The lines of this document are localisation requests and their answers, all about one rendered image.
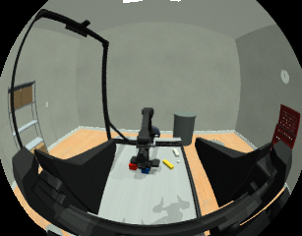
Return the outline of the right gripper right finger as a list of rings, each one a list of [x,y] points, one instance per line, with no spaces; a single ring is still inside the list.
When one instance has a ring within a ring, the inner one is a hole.
[[[272,143],[242,152],[198,137],[195,148],[217,205],[223,207],[233,201],[232,196],[246,181],[256,163],[270,153]]]

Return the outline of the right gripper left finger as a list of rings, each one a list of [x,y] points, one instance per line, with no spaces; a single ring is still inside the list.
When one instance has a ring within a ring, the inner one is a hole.
[[[111,139],[67,159],[33,151],[42,169],[61,180],[88,212],[98,215],[116,148]]]

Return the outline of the red cube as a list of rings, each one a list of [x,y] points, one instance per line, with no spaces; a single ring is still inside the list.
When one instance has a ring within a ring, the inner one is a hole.
[[[136,164],[129,163],[129,168],[131,170],[137,170],[138,166]]]

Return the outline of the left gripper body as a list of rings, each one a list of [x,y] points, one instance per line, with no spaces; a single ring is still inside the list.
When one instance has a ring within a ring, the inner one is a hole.
[[[150,160],[150,154],[148,154],[148,156],[149,156],[149,158],[148,158],[149,164],[152,165],[153,167],[159,167],[160,160],[159,159],[155,159],[155,158],[153,160]],[[132,156],[132,158],[130,159],[130,163],[132,163],[132,164],[138,164],[138,161],[137,161],[137,159],[136,159],[135,156]]]

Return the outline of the blue cube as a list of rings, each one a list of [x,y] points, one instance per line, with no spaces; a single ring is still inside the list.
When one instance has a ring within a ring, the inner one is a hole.
[[[147,168],[147,169],[141,169],[141,172],[142,172],[142,173],[149,174],[149,169],[148,169],[148,168]]]

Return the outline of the yellow rectangular bar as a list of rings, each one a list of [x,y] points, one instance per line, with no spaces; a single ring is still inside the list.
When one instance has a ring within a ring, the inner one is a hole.
[[[174,168],[174,166],[170,162],[168,162],[166,159],[164,159],[162,161],[162,163],[165,164],[170,170]]]

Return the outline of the cream rectangular bar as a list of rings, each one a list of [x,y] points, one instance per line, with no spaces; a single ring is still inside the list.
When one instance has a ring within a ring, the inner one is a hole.
[[[178,151],[177,151],[176,148],[173,149],[173,152],[174,152],[174,154],[175,154],[176,157],[179,157],[179,153],[178,153]]]

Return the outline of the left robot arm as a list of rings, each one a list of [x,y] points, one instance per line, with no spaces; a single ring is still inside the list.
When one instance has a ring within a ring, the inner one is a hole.
[[[138,168],[139,169],[147,169],[149,168],[147,163],[148,161],[148,154],[150,153],[151,144],[153,144],[153,138],[155,137],[155,132],[153,131],[153,128],[151,127],[151,118],[153,116],[154,110],[151,110],[153,108],[144,108],[147,110],[142,110],[143,115],[143,122],[142,122],[142,129],[139,132],[137,136],[137,143],[136,148],[139,149],[138,155],[137,155],[137,161],[138,161]],[[151,113],[150,113],[151,110]],[[149,119],[149,122],[148,122]],[[150,142],[150,145],[149,145]],[[141,145],[144,146],[141,146]],[[140,153],[141,152],[141,153]]]

